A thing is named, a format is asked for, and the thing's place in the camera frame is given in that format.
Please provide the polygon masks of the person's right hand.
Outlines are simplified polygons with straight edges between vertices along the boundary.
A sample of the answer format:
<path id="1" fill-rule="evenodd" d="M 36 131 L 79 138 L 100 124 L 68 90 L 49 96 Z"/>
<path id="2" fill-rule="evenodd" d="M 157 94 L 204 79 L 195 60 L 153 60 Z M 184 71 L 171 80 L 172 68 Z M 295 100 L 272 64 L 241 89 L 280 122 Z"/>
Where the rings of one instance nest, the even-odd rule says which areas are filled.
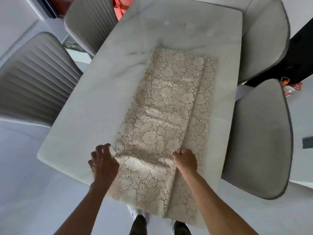
<path id="1" fill-rule="evenodd" d="M 195 154 L 190 149 L 182 148 L 179 152 L 173 152 L 172 156 L 175 166 L 184 179 L 197 171 L 197 160 Z"/>

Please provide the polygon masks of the person's left hand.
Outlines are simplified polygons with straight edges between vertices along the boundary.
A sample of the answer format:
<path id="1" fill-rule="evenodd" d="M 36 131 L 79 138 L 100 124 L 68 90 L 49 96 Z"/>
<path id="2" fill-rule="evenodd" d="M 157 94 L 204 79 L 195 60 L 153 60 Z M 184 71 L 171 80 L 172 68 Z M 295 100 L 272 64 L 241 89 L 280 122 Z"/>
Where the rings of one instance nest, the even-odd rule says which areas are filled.
<path id="1" fill-rule="evenodd" d="M 119 163 L 111 155 L 110 146 L 110 143 L 98 145 L 95 151 L 91 152 L 88 164 L 94 177 L 93 187 L 108 189 L 118 174 Z"/>

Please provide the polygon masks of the person's leg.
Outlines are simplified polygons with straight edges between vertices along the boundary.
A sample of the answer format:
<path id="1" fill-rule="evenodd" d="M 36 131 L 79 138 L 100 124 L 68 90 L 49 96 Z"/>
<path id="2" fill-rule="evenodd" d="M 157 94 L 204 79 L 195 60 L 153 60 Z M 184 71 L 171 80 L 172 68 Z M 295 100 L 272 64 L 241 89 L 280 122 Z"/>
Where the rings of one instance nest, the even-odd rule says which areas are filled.
<path id="1" fill-rule="evenodd" d="M 192 235 L 185 223 L 180 221 L 172 221 L 171 228 L 173 235 Z"/>
<path id="2" fill-rule="evenodd" d="M 149 222 L 149 213 L 127 205 L 134 222 L 132 224 L 129 235 L 147 235 L 147 224 Z"/>

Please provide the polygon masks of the person's left forearm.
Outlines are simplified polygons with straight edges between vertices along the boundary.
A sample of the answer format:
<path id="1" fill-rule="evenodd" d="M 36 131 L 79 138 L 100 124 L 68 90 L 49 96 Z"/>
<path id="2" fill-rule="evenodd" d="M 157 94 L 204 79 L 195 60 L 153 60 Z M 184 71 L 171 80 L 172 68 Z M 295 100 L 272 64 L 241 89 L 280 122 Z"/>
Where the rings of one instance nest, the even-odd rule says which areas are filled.
<path id="1" fill-rule="evenodd" d="M 83 200 L 53 235 L 91 235 L 110 186 L 108 183 L 93 182 Z"/>

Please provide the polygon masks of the person's right leg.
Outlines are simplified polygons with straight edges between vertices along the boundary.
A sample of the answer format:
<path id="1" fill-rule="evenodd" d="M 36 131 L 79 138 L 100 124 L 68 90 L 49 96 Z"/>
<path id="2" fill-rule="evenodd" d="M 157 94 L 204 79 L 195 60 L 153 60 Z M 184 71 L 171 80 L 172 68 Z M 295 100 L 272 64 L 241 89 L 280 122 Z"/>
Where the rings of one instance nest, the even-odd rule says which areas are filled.
<path id="1" fill-rule="evenodd" d="M 180 221 L 172 221 L 171 228 L 173 235 L 192 235 L 185 223 Z"/>

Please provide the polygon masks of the person's left leg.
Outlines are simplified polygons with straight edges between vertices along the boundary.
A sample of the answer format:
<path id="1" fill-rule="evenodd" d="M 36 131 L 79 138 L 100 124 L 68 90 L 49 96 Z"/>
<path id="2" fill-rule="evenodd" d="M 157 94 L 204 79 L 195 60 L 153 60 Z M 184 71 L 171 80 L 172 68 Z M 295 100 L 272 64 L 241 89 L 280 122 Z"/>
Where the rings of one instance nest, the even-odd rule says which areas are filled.
<path id="1" fill-rule="evenodd" d="M 132 224 L 129 235 L 147 235 L 147 224 L 149 222 L 149 213 L 127 205 L 134 222 Z"/>

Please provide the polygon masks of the beige floral lace tablecloth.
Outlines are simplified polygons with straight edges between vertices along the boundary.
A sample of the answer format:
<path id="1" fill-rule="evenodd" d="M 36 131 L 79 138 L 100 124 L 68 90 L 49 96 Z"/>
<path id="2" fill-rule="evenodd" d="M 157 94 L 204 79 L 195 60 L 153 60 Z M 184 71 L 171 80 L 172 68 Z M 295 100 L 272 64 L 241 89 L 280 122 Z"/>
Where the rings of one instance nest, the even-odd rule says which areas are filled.
<path id="1" fill-rule="evenodd" d="M 155 47 L 113 144 L 119 172 L 109 197 L 204 226 L 171 154 L 190 148 L 203 171 L 217 66 L 213 56 Z"/>

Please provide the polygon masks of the grey ribbed upholstered chair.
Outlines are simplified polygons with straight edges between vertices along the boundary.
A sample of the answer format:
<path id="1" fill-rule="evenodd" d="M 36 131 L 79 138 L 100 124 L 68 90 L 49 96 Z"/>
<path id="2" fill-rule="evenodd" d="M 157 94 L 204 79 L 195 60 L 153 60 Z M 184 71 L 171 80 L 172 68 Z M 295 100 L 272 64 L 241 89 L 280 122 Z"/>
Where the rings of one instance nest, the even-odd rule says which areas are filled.
<path id="1" fill-rule="evenodd" d="M 50 129 L 82 75 L 53 34 L 37 34 L 0 68 L 0 121 Z"/>
<path id="2" fill-rule="evenodd" d="M 74 0 L 63 20 L 69 35 L 93 57 L 118 23 L 112 0 Z"/>

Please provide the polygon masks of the black dark furniture panel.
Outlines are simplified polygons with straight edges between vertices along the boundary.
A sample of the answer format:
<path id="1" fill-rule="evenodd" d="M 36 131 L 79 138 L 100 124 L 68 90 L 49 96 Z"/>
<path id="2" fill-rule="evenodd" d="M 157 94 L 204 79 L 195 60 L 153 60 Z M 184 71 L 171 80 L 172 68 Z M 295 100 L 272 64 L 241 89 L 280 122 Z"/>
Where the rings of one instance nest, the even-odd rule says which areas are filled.
<path id="1" fill-rule="evenodd" d="M 274 67 L 247 81 L 256 87 L 268 79 L 289 78 L 291 84 L 299 83 L 313 74 L 313 18 L 290 40 L 285 57 Z"/>

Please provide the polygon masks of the clear plastic bag, red items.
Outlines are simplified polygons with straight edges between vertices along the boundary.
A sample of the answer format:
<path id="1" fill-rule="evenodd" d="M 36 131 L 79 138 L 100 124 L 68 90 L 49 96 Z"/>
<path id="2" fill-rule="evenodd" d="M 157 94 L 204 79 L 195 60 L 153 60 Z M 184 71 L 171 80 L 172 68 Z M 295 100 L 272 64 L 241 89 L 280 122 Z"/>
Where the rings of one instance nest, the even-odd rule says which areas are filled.
<path id="1" fill-rule="evenodd" d="M 285 97 L 288 98 L 292 95 L 295 94 L 295 92 L 300 91 L 302 88 L 303 83 L 295 83 L 295 84 L 290 84 L 290 79 L 287 77 L 282 77 L 280 79 L 282 88 L 284 90 Z"/>

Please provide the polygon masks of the orange metal frame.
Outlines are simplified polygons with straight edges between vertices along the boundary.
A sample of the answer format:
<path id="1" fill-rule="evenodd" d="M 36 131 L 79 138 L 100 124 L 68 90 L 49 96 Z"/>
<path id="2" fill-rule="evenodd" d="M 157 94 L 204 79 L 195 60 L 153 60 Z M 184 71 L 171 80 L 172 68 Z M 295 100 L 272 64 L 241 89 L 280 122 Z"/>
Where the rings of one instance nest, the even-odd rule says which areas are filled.
<path id="1" fill-rule="evenodd" d="M 112 4 L 114 7 L 114 11 L 115 11 L 115 15 L 118 19 L 118 21 L 122 18 L 123 16 L 123 12 L 122 12 L 122 8 L 121 8 L 121 4 L 119 0 L 112 0 Z"/>

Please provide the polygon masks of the person's right forearm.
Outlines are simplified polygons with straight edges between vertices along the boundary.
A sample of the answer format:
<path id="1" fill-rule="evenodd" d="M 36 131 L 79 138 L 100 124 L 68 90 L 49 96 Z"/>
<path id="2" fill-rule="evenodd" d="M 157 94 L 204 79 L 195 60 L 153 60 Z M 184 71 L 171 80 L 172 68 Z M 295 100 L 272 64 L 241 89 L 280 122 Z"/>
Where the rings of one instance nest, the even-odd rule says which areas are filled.
<path id="1" fill-rule="evenodd" d="M 227 205 L 195 169 L 179 168 L 210 235 L 259 235 Z"/>

